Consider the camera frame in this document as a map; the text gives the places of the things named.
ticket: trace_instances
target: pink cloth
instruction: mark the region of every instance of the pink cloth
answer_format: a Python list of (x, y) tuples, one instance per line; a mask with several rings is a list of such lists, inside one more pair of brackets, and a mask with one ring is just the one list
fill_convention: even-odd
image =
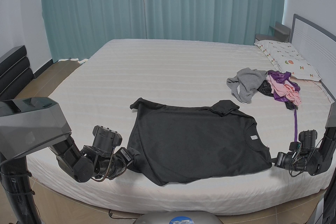
[(266, 77), (266, 80), (271, 84), (272, 93), (275, 91), (280, 97), (285, 96), (295, 105), (301, 104), (299, 92), (287, 80), (283, 84), (277, 83), (270, 75)]

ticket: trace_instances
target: floor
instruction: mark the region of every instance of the floor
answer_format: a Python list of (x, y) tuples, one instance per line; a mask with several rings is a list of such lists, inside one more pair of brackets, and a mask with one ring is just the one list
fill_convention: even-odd
[[(78, 61), (67, 60), (53, 64), (37, 79), (31, 81), (17, 98), (49, 96), (56, 87), (80, 66)], [(115, 220), (108, 215), (108, 209), (100, 208), (59, 194), (44, 184), (30, 179), (35, 191), (35, 203), (46, 224), (131, 224), (134, 220)], [(314, 211), (324, 191), (289, 201), (265, 210), (237, 216), (219, 216), (224, 224), (298, 224), (305, 223)], [(113, 211), (113, 217), (137, 218), (139, 214)], [(15, 223), (15, 215), (9, 205), (3, 188), (0, 188), (0, 224)]]

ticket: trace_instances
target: floral pillow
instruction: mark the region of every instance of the floral pillow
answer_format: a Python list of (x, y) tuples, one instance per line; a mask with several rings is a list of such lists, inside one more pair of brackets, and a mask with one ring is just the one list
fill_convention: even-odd
[(291, 43), (273, 40), (261, 40), (254, 45), (258, 46), (274, 65), (275, 69), (284, 73), (291, 72), (297, 79), (319, 81), (317, 70), (311, 66)]

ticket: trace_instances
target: purple satin garment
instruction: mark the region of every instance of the purple satin garment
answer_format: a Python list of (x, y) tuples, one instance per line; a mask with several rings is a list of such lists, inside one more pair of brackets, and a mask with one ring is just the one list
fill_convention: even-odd
[[(283, 84), (286, 80), (293, 85), (294, 89), (298, 92), (300, 91), (300, 86), (297, 85), (295, 82), (291, 82), (289, 80), (290, 76), (292, 75), (290, 72), (281, 73), (280, 71), (273, 71), (269, 70), (268, 74), (277, 82)], [(280, 97), (275, 91), (273, 92), (274, 99), (279, 102), (289, 102), (287, 97), (283, 96)], [(294, 109), (294, 141), (297, 141), (297, 115), (296, 109)]]
[(272, 78), (277, 82), (277, 83), (284, 83), (285, 80), (287, 80), (290, 84), (293, 85), (294, 89), (299, 92), (300, 91), (300, 86), (297, 85), (295, 82), (292, 82), (289, 80), (290, 76), (292, 75), (290, 72), (285, 72), (281, 73), (280, 71), (273, 71), (269, 70), (268, 74), (272, 76)]

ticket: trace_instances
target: fitted sheet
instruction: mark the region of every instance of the fitted sheet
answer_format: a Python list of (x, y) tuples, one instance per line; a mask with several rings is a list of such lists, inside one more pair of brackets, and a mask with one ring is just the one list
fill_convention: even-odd
[[(137, 111), (129, 108), (139, 97), (172, 106), (212, 106), (229, 99), (257, 121), (259, 136), (275, 158), (294, 139), (293, 111), (257, 92), (249, 104), (231, 95), (226, 85), (242, 68), (269, 70), (273, 65), (256, 46), (202, 41), (111, 40), (76, 69), (50, 95), (73, 131), (78, 148), (91, 145), (92, 129), (103, 125), (118, 131), (127, 146)], [(300, 87), (298, 131), (316, 129), (319, 141), (330, 109), (321, 85), (293, 79)], [(44, 149), (27, 156), (32, 174), (49, 188), (104, 208), (147, 213), (204, 210), (218, 215), (244, 214), (308, 196), (328, 186), (336, 166), (320, 175), (291, 178), (272, 167), (234, 177), (208, 178), (189, 184), (157, 186), (144, 175), (127, 170), (114, 180), (77, 183)]]

